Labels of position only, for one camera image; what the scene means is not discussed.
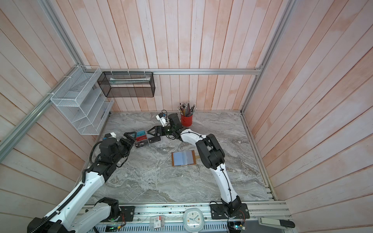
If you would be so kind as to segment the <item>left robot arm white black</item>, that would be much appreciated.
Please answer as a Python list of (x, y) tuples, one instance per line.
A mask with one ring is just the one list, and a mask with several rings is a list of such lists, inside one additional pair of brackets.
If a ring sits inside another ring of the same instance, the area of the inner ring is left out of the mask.
[(127, 161), (136, 141), (135, 132), (124, 133), (120, 139), (115, 133), (106, 134), (96, 143), (100, 153), (91, 159), (91, 165), (83, 170), (82, 180), (59, 205), (43, 218), (34, 218), (27, 227), (29, 233), (87, 233), (103, 220), (125, 222), (119, 202), (102, 198), (81, 217), (78, 213), (90, 197), (110, 178), (117, 168)]

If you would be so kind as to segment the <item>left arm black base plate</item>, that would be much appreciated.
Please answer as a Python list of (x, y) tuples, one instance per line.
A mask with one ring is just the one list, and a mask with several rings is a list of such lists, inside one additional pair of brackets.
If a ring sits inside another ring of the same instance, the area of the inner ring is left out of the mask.
[(132, 222), (135, 214), (135, 206), (120, 206), (118, 223)]

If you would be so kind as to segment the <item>clear acrylic card display stand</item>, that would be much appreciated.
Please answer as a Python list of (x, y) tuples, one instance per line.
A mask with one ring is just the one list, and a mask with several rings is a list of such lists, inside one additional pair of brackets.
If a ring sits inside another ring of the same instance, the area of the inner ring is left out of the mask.
[(149, 146), (151, 144), (158, 143), (161, 141), (160, 136), (151, 136), (147, 134), (145, 130), (140, 130), (140, 131), (135, 132), (134, 136), (136, 139), (134, 145), (137, 149), (146, 147), (146, 146)]

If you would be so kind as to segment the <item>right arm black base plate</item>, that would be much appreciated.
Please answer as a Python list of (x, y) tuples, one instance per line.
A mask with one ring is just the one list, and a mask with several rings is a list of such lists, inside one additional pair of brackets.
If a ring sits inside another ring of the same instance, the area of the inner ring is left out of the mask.
[(227, 205), (217, 202), (209, 204), (212, 219), (249, 219), (250, 214), (247, 204), (242, 203), (239, 207), (229, 209)]

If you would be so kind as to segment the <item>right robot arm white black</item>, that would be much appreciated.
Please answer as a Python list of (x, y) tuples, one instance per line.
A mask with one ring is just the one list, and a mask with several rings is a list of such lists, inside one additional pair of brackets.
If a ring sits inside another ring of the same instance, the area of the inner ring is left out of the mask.
[(176, 113), (156, 115), (161, 123), (147, 131), (152, 136), (170, 136), (172, 140), (195, 145), (203, 165), (208, 168), (220, 190), (222, 207), (227, 217), (233, 217), (241, 207), (241, 199), (234, 190), (225, 166), (225, 153), (213, 134), (202, 135), (184, 127)]

